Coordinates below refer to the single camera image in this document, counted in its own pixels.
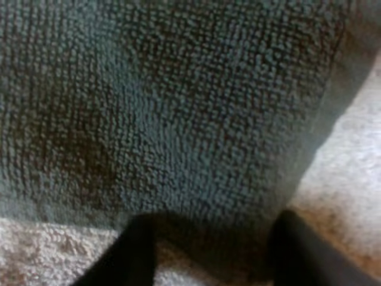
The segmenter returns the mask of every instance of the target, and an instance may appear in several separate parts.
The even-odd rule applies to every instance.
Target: terry cloth texture
[[[0,1],[0,214],[120,229],[155,213],[207,271],[259,278],[271,223],[366,77],[330,92],[349,13]]]

